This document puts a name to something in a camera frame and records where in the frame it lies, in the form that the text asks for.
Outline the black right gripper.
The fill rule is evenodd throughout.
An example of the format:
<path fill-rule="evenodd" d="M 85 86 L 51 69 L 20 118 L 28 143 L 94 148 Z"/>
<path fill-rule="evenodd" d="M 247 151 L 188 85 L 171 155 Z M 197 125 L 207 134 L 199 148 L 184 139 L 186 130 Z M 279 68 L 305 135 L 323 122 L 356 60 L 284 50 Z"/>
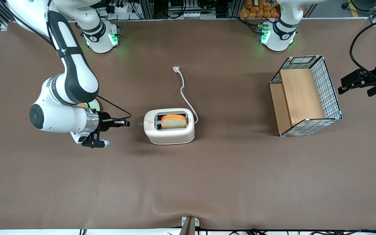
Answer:
<path fill-rule="evenodd" d="M 106 132 L 110 127 L 129 127 L 130 122 L 126 119 L 112 119 L 109 113 L 97 112 L 99 123 L 97 132 Z"/>

